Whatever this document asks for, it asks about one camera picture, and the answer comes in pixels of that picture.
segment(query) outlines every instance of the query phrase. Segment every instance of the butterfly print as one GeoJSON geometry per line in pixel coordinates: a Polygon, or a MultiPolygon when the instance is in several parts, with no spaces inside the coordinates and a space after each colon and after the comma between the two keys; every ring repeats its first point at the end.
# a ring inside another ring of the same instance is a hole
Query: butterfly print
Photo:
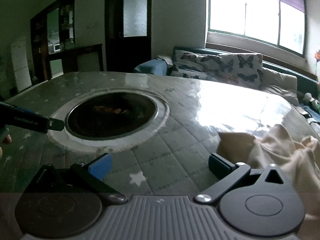
{"type": "Polygon", "coordinates": [[[258,74],[259,74],[259,79],[260,79],[260,81],[262,82],[263,72],[262,72],[261,70],[259,70],[259,69],[257,69],[257,72],[258,72],[258,74]]]}
{"type": "Polygon", "coordinates": [[[239,66],[240,66],[240,68],[243,68],[245,65],[248,65],[249,68],[253,68],[253,63],[252,63],[253,58],[254,58],[253,55],[251,55],[250,57],[248,57],[247,60],[245,60],[245,59],[244,59],[242,56],[240,56],[240,55],[237,55],[237,56],[238,56],[238,59],[239,59],[239,66]]]}
{"type": "Polygon", "coordinates": [[[216,63],[221,62],[221,61],[220,61],[220,58],[217,57],[217,56],[215,56],[215,55],[206,55],[206,56],[202,57],[200,61],[201,61],[201,62],[205,62],[205,61],[208,61],[208,60],[210,60],[210,59],[213,59],[216,63]]]}
{"type": "Polygon", "coordinates": [[[243,75],[243,74],[239,73],[238,77],[241,78],[243,81],[253,83],[254,80],[258,77],[258,75],[257,74],[253,74],[253,75],[250,75],[250,76],[246,76],[246,75],[243,75]]]}
{"type": "Polygon", "coordinates": [[[219,68],[222,72],[225,72],[227,69],[228,72],[231,73],[233,70],[233,63],[234,63],[234,60],[232,59],[227,64],[221,63],[219,68]]]}
{"type": "Polygon", "coordinates": [[[193,70],[193,71],[200,72],[200,70],[197,69],[196,67],[192,67],[192,66],[188,66],[188,65],[178,66],[178,68],[179,68],[179,69],[188,69],[188,70],[193,70]]]}
{"type": "Polygon", "coordinates": [[[189,61],[196,62],[196,55],[186,52],[183,53],[181,59],[187,59],[189,61]]]}
{"type": "Polygon", "coordinates": [[[232,76],[224,76],[224,75],[221,75],[221,78],[222,78],[222,81],[225,82],[225,83],[234,83],[234,84],[239,84],[238,82],[238,78],[234,75],[232,76]]]}
{"type": "Polygon", "coordinates": [[[259,64],[262,65],[263,55],[258,54],[259,64]]]}

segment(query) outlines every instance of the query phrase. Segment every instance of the butterfly pattern cushion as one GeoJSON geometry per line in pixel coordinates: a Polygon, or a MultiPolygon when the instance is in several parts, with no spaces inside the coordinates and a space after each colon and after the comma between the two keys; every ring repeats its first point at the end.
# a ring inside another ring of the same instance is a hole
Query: butterfly pattern cushion
{"type": "Polygon", "coordinates": [[[176,66],[172,67],[172,72],[170,76],[220,82],[218,73],[189,71],[188,69],[178,69],[176,66]]]}
{"type": "Polygon", "coordinates": [[[260,89],[263,80],[262,55],[258,53],[230,53],[219,55],[218,74],[224,83],[260,89]]]}
{"type": "Polygon", "coordinates": [[[176,50],[172,57],[172,62],[171,76],[196,76],[196,78],[199,77],[199,79],[211,81],[219,79],[218,69],[221,63],[219,56],[176,50]]]}

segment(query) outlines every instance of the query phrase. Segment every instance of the white refrigerator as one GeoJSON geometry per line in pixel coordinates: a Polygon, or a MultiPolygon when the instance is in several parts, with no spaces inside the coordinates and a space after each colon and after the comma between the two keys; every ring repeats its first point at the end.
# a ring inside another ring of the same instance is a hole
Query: white refrigerator
{"type": "Polygon", "coordinates": [[[11,58],[17,89],[18,92],[21,92],[31,86],[25,39],[20,39],[11,44],[11,58]]]}

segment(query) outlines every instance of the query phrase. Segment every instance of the metal screw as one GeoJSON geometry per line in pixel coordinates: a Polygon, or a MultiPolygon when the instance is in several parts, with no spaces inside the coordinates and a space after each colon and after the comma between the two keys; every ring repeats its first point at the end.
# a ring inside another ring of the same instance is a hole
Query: metal screw
{"type": "Polygon", "coordinates": [[[208,203],[212,200],[212,197],[208,194],[199,194],[195,197],[195,200],[199,203],[208,203]]]}
{"type": "Polygon", "coordinates": [[[113,203],[121,203],[125,201],[125,195],[121,193],[111,194],[108,196],[108,199],[113,203]]]}

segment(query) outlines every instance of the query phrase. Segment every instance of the beige blanket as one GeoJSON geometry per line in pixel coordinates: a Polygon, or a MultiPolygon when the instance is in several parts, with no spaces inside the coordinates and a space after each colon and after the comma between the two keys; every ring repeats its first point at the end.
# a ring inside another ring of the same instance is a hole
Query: beige blanket
{"type": "Polygon", "coordinates": [[[295,142],[282,125],[275,125],[263,138],[247,133],[220,133],[218,153],[227,160],[245,162],[252,168],[276,163],[292,181],[306,208],[298,236],[320,239],[320,143],[312,136],[295,142]]]}

